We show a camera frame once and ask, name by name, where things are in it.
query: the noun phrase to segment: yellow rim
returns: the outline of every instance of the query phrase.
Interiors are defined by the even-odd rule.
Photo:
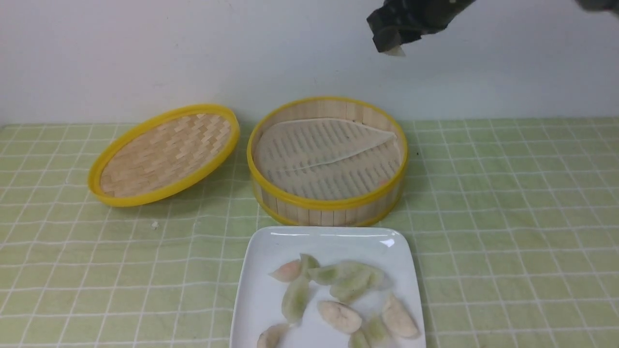
[[[320,201],[317,199],[303,198],[303,197],[295,196],[294,194],[290,194],[278,188],[277,186],[273,185],[268,180],[266,180],[262,174],[260,174],[260,171],[258,170],[258,168],[256,168],[256,164],[254,163],[254,159],[251,153],[251,144],[253,144],[254,142],[254,138],[256,137],[256,132],[258,131],[258,129],[261,129],[264,123],[266,123],[271,117],[273,117],[280,111],[286,108],[292,107],[294,105],[297,105],[297,104],[313,102],[315,100],[338,100],[341,102],[356,103],[364,107],[371,108],[372,110],[380,113],[381,115],[385,116],[389,120],[389,122],[391,122],[394,125],[394,127],[396,128],[396,132],[398,133],[398,136],[404,140],[405,146],[404,146],[404,158],[402,161],[402,165],[400,166],[396,174],[391,178],[391,180],[389,180],[385,185],[382,185],[378,189],[370,193],[366,193],[363,196],[353,197],[353,198],[348,198],[348,199],[340,199],[337,201]],[[328,96],[327,97],[312,97],[312,98],[296,100],[292,103],[282,105],[278,109],[269,113],[264,119],[262,119],[262,121],[258,123],[258,125],[254,128],[254,130],[251,132],[251,135],[249,136],[249,142],[247,146],[247,163],[249,165],[249,171],[251,172],[251,175],[253,176],[253,178],[258,182],[258,184],[265,191],[267,191],[272,196],[275,196],[277,199],[281,199],[287,203],[294,204],[295,206],[305,208],[305,209],[316,209],[316,210],[351,209],[351,208],[362,206],[369,202],[375,201],[376,198],[392,190],[393,187],[395,187],[397,182],[400,180],[400,178],[404,176],[408,158],[409,158],[409,148],[407,146],[406,136],[404,135],[404,131],[402,130],[402,127],[400,127],[400,125],[397,124],[397,122],[394,120],[393,117],[391,117],[385,111],[382,111],[381,109],[375,107],[374,105],[370,105],[366,102],[362,102],[362,101],[350,99],[350,98],[344,98],[344,97],[328,97]]]
[[[267,214],[269,214],[275,221],[279,222],[282,225],[291,225],[291,226],[299,226],[299,223],[297,221],[293,221],[293,220],[289,220],[286,219],[285,217],[279,215],[278,213],[274,212],[271,208],[267,207],[266,204],[264,204],[264,202],[261,199],[258,199],[258,195],[256,195],[256,187],[254,186],[253,188],[254,190],[254,195],[256,196],[256,200],[258,201],[258,204],[260,204],[260,207],[264,209],[264,211],[267,212]],[[365,221],[361,221],[357,224],[354,224],[352,226],[354,227],[366,227],[366,226],[371,226],[376,224],[377,222],[379,222],[380,220],[383,220],[387,215],[389,215],[389,213],[393,210],[393,208],[396,206],[396,204],[400,201],[400,199],[402,198],[402,193],[404,192],[404,190],[400,190],[397,193],[396,196],[396,200],[391,203],[387,209],[385,209],[382,213],[380,213],[379,215],[377,215],[376,217],[373,217],[369,220],[365,220]]]
[[[218,156],[213,159],[213,161],[207,163],[204,167],[196,170],[192,174],[188,175],[186,178],[183,178],[176,183],[139,196],[117,198],[109,196],[103,192],[100,186],[101,173],[105,166],[108,164],[108,162],[112,159],[112,157],[114,157],[114,155],[116,155],[116,153],[120,149],[122,149],[125,145],[129,144],[137,136],[144,134],[145,132],[159,126],[162,123],[166,123],[167,121],[173,120],[175,118],[195,115],[198,113],[219,115],[228,120],[228,122],[230,122],[230,140],[223,147],[221,153],[219,153]],[[168,111],[159,116],[151,118],[150,120],[141,123],[136,127],[133,127],[127,133],[123,134],[117,140],[112,142],[110,146],[108,146],[108,148],[105,149],[105,151],[103,151],[101,155],[99,155],[95,163],[90,168],[90,172],[88,175],[88,187],[90,188],[91,192],[99,200],[101,200],[101,202],[113,207],[140,206],[143,204],[159,201],[161,199],[179,193],[186,188],[189,188],[190,186],[196,184],[198,181],[204,179],[208,174],[211,174],[232,153],[236,144],[238,143],[239,136],[240,128],[234,112],[221,105],[198,104]]]

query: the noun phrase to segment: white plate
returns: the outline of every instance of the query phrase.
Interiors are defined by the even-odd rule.
[[[402,300],[422,335],[398,339],[401,348],[425,348],[425,330],[415,266],[406,239],[386,228],[266,227],[251,237],[243,262],[232,317],[230,348],[256,346],[258,336],[273,324],[284,323],[281,305],[287,284],[268,274],[299,253],[314,256],[321,265],[345,259],[361,261],[384,270],[393,281],[391,290]],[[289,330],[278,348],[348,347],[348,338],[331,328],[316,304],[333,299],[329,287],[310,283],[313,296],[299,327]],[[370,292],[352,307],[363,315],[379,312],[387,291]]]

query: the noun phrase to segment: bamboo steamer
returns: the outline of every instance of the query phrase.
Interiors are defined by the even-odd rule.
[[[103,151],[90,169],[90,191],[113,207],[167,198],[219,167],[239,136],[236,116],[221,105],[168,111],[132,128]]]
[[[266,116],[247,159],[258,203],[286,225],[366,226],[402,195],[408,146],[384,111],[358,100],[315,97]]]

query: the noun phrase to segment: bamboo steamer lid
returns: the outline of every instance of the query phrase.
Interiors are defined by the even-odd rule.
[[[219,105],[169,111],[122,135],[90,170],[89,188],[110,206],[172,196],[205,178],[232,153],[240,130]]]

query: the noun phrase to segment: dumpling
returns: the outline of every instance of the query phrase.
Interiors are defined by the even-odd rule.
[[[350,335],[348,348],[371,348],[363,330],[359,329]]]
[[[413,318],[393,293],[389,294],[383,305],[383,321],[396,336],[413,338],[419,334]]]
[[[372,289],[378,288],[383,284],[385,273],[382,269],[370,266],[369,264],[361,263],[358,261],[342,261],[339,264],[340,276],[346,276],[354,272],[358,272],[365,269],[370,272],[369,287]]]
[[[309,254],[301,254],[301,274],[306,278],[310,278],[309,270],[314,268],[320,268],[318,260]]]
[[[276,348],[279,340],[288,331],[288,324],[277,324],[266,329],[258,337],[256,348]]]
[[[354,309],[335,301],[318,302],[318,313],[334,329],[352,334],[361,327],[361,316]]]
[[[292,281],[282,299],[282,314],[289,324],[301,321],[310,297],[310,280],[299,277]]]
[[[294,281],[301,274],[301,260],[296,259],[289,263],[281,265],[269,275],[283,283]]]
[[[374,315],[368,320],[365,327],[365,337],[372,348],[386,347],[391,343],[391,335],[378,315]]]
[[[360,298],[370,287],[371,273],[367,269],[355,272],[331,286],[329,293],[339,302],[350,304]]]
[[[332,285],[341,274],[338,265],[308,269],[309,278],[320,285]]]

